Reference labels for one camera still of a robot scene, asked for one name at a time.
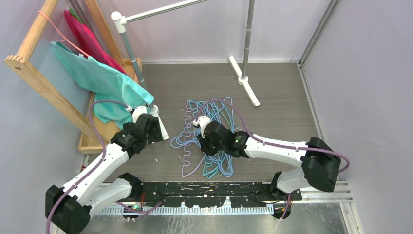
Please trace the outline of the light blue wire hanger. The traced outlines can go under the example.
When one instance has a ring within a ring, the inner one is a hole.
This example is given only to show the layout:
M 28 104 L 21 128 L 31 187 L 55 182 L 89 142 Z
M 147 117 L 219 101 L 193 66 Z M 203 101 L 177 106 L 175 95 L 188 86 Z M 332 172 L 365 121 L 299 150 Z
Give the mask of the light blue wire hanger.
M 199 146 L 197 135 L 200 130 L 193 126 L 193 121 L 197 116 L 200 107 L 204 104 L 204 101 L 194 101 L 187 99 L 186 107 L 184 109 L 184 128 L 182 132 L 171 140 L 172 148 L 182 148 L 195 143 Z
M 212 118 L 231 131 L 234 130 L 234 112 L 225 104 L 213 102 L 207 105 L 208 117 Z M 203 176 L 212 179 L 215 176 L 231 177 L 233 175 L 232 156 L 219 151 L 211 157 L 204 157 Z
M 216 101 L 215 98 L 212 99 L 212 102 L 197 101 L 195 102 L 196 107 L 193 110 L 193 116 L 195 117 L 200 112 L 201 115 L 234 131 L 234 111 L 228 106 L 231 103 L 232 99 L 230 97 L 224 98 L 223 102 Z M 207 179 L 217 176 L 231 177 L 233 175 L 232 156 L 224 151 L 219 151 L 213 156 L 204 156 L 203 162 L 202 175 Z

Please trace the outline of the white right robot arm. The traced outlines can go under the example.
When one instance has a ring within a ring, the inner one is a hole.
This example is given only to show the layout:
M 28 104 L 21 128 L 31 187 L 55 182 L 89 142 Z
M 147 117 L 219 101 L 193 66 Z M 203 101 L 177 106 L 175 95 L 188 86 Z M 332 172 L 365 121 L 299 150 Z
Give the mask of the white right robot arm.
M 309 186 L 323 192 L 335 190 L 341 159 L 317 137 L 309 142 L 280 141 L 246 131 L 232 132 L 206 117 L 195 120 L 193 126 L 200 130 L 197 139 L 207 156 L 222 151 L 236 158 L 263 158 L 294 166 L 274 174 L 269 189 L 276 200 Z

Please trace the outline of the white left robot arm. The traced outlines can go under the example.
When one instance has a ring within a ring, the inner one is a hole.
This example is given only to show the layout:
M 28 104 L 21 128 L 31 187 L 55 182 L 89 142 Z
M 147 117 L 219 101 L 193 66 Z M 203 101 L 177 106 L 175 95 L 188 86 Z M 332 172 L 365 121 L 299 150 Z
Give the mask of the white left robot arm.
M 137 201 L 143 193 L 139 178 L 123 173 L 114 182 L 99 188 L 119 166 L 148 145 L 163 140 L 158 116 L 142 113 L 125 123 L 102 153 L 72 180 L 45 194 L 46 233 L 51 224 L 67 234 L 81 233 L 98 212 L 123 199 Z

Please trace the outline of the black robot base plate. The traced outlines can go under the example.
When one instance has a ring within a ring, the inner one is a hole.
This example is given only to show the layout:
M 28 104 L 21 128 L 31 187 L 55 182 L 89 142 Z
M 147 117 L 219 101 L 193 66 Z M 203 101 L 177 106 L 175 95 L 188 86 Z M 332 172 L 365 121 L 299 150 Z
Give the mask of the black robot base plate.
M 124 209 L 147 211 L 160 203 L 152 215 L 246 215 L 270 214 L 287 218 L 294 201 L 301 201 L 300 190 L 291 195 L 275 194 L 264 182 L 145 182 L 137 195 L 122 199 Z

